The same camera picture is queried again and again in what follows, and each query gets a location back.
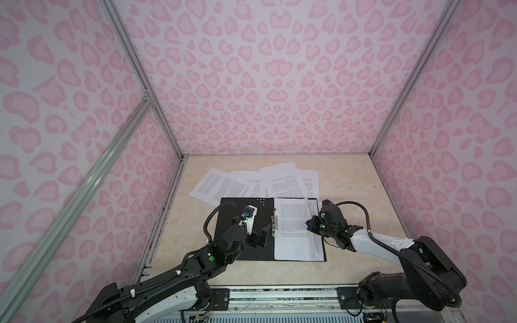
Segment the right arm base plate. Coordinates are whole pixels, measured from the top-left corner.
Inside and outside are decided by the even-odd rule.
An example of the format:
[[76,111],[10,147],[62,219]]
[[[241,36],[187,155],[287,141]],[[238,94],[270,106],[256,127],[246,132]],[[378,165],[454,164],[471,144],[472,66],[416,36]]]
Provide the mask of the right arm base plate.
[[337,299],[342,310],[390,310],[393,298],[383,300],[367,296],[367,293],[357,285],[352,287],[337,287]]

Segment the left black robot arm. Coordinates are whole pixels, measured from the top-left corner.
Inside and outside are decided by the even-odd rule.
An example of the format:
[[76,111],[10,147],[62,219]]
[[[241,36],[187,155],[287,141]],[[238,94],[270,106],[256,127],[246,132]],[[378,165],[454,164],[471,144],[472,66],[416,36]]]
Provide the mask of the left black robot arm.
[[223,273],[246,250],[265,247],[271,226],[260,234],[232,224],[219,238],[188,252],[180,265],[142,283],[118,288],[112,283],[98,294],[76,322],[152,322],[182,310],[204,310],[211,300],[208,281]]

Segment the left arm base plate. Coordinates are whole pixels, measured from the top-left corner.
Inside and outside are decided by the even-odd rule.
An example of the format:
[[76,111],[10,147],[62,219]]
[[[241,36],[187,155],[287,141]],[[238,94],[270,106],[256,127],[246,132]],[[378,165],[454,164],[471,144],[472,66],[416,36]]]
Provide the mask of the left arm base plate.
[[222,312],[227,311],[230,303],[230,289],[228,288],[215,288],[211,290],[208,304],[203,308],[204,312],[216,311]]

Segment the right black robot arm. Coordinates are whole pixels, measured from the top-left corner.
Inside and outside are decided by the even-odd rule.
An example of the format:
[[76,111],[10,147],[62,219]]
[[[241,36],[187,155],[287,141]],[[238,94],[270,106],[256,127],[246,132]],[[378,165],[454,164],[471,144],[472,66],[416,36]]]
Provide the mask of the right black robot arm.
[[437,312],[462,305],[460,292],[467,286],[467,278],[432,238],[413,240],[376,234],[368,210],[360,203],[352,204],[363,211],[365,226],[349,224],[341,212],[343,203],[329,200],[306,226],[313,234],[333,239],[342,250],[373,255],[401,267],[400,273],[373,272],[362,279],[358,304],[372,308],[387,299],[417,300]]

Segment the black file folder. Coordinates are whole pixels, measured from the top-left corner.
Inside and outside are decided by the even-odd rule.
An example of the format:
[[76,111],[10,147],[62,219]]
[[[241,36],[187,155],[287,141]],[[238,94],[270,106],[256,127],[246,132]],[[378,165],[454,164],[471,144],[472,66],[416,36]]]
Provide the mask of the black file folder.
[[226,197],[214,241],[238,261],[325,262],[323,239],[306,224],[318,214],[316,199]]

